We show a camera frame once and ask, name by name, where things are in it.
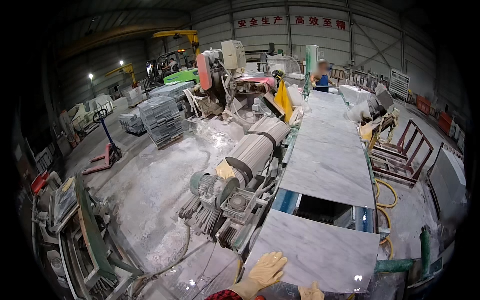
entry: pallet jack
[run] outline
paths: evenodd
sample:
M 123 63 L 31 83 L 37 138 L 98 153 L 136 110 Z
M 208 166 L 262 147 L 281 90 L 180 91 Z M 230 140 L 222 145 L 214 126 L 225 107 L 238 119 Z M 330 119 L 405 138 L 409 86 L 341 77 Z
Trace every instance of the pallet jack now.
M 105 147 L 105 153 L 99 156 L 96 156 L 92 159 L 90 159 L 90 162 L 98 161 L 101 159 L 104 159 L 105 162 L 102 165 L 95 166 L 92 168 L 88 168 L 82 171 L 82 175 L 87 175 L 91 173 L 95 173 L 98 171 L 103 171 L 106 169 L 110 169 L 112 165 L 120 160 L 121 158 L 121 150 L 118 148 L 115 143 L 113 142 L 112 138 L 110 137 L 110 134 L 108 133 L 107 127 L 105 125 L 105 118 L 107 117 L 108 111 L 104 108 L 101 110 L 97 111 L 93 117 L 93 122 L 94 123 L 102 123 L 103 129 L 105 130 L 105 133 L 107 134 L 108 140 L 110 143 L 108 143 Z

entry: gloved hand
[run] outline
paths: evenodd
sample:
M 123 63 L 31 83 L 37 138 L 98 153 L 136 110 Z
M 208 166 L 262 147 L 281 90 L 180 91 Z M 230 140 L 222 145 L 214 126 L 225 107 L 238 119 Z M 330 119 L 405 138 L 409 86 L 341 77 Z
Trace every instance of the gloved hand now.
M 283 271 L 279 270 L 286 263 L 287 258 L 282 257 L 282 252 L 265 253 L 246 279 L 228 289 L 236 292 L 243 300 L 250 300 L 259 290 L 274 284 L 283 275 Z
M 318 282 L 312 282 L 312 288 L 299 287 L 301 300 L 324 300 L 325 295 L 318 289 Z

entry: red plaid sleeve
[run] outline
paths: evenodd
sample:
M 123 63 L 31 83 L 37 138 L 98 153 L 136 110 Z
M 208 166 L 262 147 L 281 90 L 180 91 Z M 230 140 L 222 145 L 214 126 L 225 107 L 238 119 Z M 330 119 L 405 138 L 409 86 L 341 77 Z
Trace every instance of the red plaid sleeve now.
M 224 289 L 208 296 L 205 300 L 242 300 L 242 298 L 237 295 L 236 292 L 229 289 Z

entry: wet floor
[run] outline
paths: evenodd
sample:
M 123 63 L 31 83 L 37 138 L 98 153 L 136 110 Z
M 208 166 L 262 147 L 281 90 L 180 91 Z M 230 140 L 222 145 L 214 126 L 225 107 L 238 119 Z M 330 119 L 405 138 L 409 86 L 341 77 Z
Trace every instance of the wet floor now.
M 122 148 L 124 157 L 112 169 L 85 176 L 84 181 L 95 197 L 108 202 L 113 215 L 111 225 L 125 250 L 144 271 L 155 272 L 175 261 L 185 245 L 187 227 L 178 219 L 176 211 L 187 200 L 190 176 L 199 170 L 211 170 L 233 148 L 235 141 L 224 134 L 212 134 L 205 126 L 195 127 L 190 132 L 189 124 L 184 120 L 183 139 L 157 150 L 146 134 L 137 137 L 122 130 L 117 117 L 132 109 L 128 109 L 126 103 L 117 105 L 106 121 L 110 135 Z M 408 119 L 413 118 L 434 147 L 423 168 L 423 178 L 423 173 L 434 162 L 440 143 L 446 140 L 445 136 L 413 106 L 406 108 L 397 102 L 395 106 L 400 109 L 400 118 L 393 142 L 400 138 Z M 101 154 L 106 142 L 102 128 L 87 136 L 67 159 L 67 174 L 88 167 L 88 159 Z M 419 152 L 419 159 L 424 153 L 424 150 Z M 389 182 L 399 196 L 397 206 L 387 209 L 392 219 L 390 237 L 394 244 L 394 258 L 420 257 L 419 234 L 425 224 L 432 231 L 432 259 L 436 258 L 441 248 L 439 229 L 436 215 L 432 214 L 432 199 L 424 191 L 425 183 L 420 180 L 411 189 L 400 182 Z M 379 201 L 393 202 L 393 194 L 385 186 L 381 186 Z M 378 259 L 385 259 L 388 253 L 388 246 L 380 246 Z M 192 233 L 183 261 L 148 283 L 140 297 L 204 299 L 230 286 L 236 272 L 237 259 L 232 251 Z

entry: yellow jib crane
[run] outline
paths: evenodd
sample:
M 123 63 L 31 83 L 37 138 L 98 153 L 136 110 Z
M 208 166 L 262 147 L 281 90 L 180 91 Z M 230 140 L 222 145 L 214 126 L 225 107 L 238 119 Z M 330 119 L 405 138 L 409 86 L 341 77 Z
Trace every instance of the yellow jib crane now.
M 121 73 L 128 73 L 132 77 L 132 86 L 136 87 L 137 82 L 135 81 L 135 74 L 133 73 L 133 65 L 132 63 L 128 63 L 124 66 L 121 66 L 119 68 L 116 68 L 114 70 L 111 70 L 107 74 L 105 74 L 105 77 L 112 75 L 115 72 L 121 72 Z
M 187 36 L 188 41 L 192 45 L 192 49 L 195 52 L 195 56 L 200 54 L 200 49 L 198 48 L 198 35 L 196 30 L 169 30 L 169 31 L 159 31 L 154 33 L 152 37 L 165 37 L 173 36 L 173 38 L 179 38 L 180 36 Z

